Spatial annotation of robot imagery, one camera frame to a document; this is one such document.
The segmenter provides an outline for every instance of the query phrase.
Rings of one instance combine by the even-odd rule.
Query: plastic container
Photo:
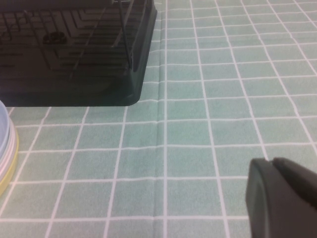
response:
[[[9,134],[9,141],[0,163],[0,196],[9,185],[17,164],[19,138],[12,121],[10,121]]]
[[[0,163],[9,138],[10,120],[5,105],[0,101]]]

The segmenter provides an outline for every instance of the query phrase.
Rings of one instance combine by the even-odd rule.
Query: grid pattern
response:
[[[137,104],[9,109],[0,238],[250,237],[252,158],[317,172],[317,1],[156,7]]]

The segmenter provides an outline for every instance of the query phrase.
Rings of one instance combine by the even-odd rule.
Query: black dish rack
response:
[[[0,0],[7,106],[128,106],[140,98],[153,0]]]

